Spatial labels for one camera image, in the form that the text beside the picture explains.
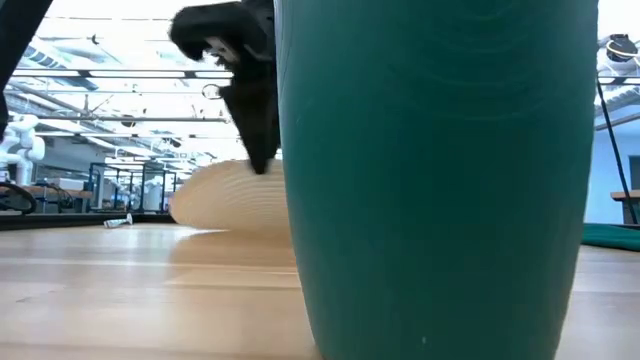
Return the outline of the black aluminium table frame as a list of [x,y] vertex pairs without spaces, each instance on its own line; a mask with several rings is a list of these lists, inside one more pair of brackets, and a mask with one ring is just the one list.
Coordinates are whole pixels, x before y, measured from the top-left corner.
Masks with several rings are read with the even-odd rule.
[[107,220],[126,217],[124,213],[2,215],[0,231],[98,226]]

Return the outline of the white and black ceiling device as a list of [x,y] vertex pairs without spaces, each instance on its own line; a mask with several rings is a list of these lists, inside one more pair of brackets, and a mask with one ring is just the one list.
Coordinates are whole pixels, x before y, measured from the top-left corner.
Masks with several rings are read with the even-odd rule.
[[600,76],[640,74],[640,40],[618,33],[599,39],[598,46],[597,72]]

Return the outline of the white round plate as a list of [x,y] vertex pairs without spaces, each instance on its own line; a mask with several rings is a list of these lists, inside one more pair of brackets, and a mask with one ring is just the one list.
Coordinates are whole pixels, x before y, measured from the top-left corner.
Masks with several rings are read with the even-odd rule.
[[184,226],[288,239],[282,161],[272,161],[263,175],[236,160],[201,168],[172,195],[169,212]]

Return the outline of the background wooden workbench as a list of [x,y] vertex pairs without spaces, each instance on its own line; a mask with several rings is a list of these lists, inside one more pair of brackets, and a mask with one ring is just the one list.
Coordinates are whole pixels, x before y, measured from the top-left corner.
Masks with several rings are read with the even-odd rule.
[[36,200],[36,212],[40,214],[83,213],[93,193],[84,190],[65,190],[55,185],[26,186]]

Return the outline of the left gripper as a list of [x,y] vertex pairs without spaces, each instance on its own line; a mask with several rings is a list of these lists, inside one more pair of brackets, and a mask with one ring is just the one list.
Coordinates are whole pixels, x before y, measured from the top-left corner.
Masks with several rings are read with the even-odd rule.
[[269,170],[281,146],[275,66],[274,0],[238,0],[185,7],[172,20],[170,40],[189,59],[206,52],[231,68],[219,94],[255,174]]

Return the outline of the dark green cloth napkin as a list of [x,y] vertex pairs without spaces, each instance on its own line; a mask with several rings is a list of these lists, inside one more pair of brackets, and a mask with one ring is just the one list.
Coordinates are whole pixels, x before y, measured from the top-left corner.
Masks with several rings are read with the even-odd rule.
[[640,252],[640,228],[585,224],[582,245]]

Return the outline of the background workstation frame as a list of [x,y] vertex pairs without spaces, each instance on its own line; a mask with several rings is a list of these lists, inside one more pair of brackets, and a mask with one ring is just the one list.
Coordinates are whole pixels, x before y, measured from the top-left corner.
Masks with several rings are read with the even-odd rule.
[[159,163],[91,163],[87,212],[162,214],[178,188],[178,173]]

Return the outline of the black tripod stand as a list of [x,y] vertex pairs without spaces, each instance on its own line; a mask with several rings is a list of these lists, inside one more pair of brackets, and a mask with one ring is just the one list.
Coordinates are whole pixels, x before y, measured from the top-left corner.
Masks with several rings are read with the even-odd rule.
[[627,208],[629,210],[630,216],[631,216],[631,220],[632,223],[634,225],[639,225],[639,220],[634,208],[634,202],[631,199],[631,195],[630,195],[630,191],[626,182],[626,177],[625,177],[625,173],[624,173],[624,169],[622,166],[622,161],[621,161],[621,157],[620,157],[620,153],[619,153],[619,148],[617,145],[617,141],[616,141],[616,137],[613,131],[613,126],[612,126],[612,122],[610,119],[610,115],[609,115],[609,111],[606,105],[606,101],[604,98],[604,92],[602,89],[602,84],[600,82],[600,78],[596,79],[596,89],[597,89],[597,93],[598,96],[600,98],[600,102],[601,102],[601,108],[602,108],[602,112],[603,112],[603,116],[604,116],[604,120],[605,120],[605,124],[606,124],[606,129],[609,135],[609,139],[610,139],[610,143],[611,143],[611,147],[614,153],[614,158],[615,158],[615,162],[616,162],[616,167],[618,170],[618,175],[619,175],[619,179],[620,179],[620,183],[622,185],[622,189],[623,189],[623,193],[624,193],[624,200],[626,202]]

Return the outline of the dark green plastic cup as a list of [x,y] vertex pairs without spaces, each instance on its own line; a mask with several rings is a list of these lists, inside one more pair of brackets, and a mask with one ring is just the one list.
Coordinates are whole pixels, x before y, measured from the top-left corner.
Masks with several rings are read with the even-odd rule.
[[323,360],[555,360],[598,0],[274,0],[292,240]]

